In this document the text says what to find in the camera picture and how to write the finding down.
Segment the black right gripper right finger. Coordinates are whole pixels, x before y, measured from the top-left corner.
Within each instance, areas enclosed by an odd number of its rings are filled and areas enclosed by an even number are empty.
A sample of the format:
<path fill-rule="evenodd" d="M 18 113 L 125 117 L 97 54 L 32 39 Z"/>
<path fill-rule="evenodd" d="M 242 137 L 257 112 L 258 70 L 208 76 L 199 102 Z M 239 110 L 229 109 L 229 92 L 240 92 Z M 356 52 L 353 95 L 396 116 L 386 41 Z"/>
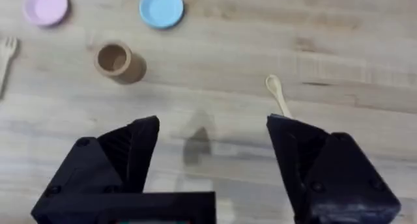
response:
<path fill-rule="evenodd" d="M 400 212 L 351 135 L 275 114 L 266 126 L 295 223 L 391 223 Z"/>

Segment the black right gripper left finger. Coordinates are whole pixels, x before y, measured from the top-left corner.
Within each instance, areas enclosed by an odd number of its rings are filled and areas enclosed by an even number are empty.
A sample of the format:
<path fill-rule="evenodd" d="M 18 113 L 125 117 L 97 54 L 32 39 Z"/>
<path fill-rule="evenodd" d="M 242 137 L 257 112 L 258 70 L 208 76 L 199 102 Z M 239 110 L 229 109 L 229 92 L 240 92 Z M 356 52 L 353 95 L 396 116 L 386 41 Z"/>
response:
<path fill-rule="evenodd" d="M 37 223 L 98 223 L 138 206 L 160 121 L 151 116 L 78 139 L 36 202 Z"/>

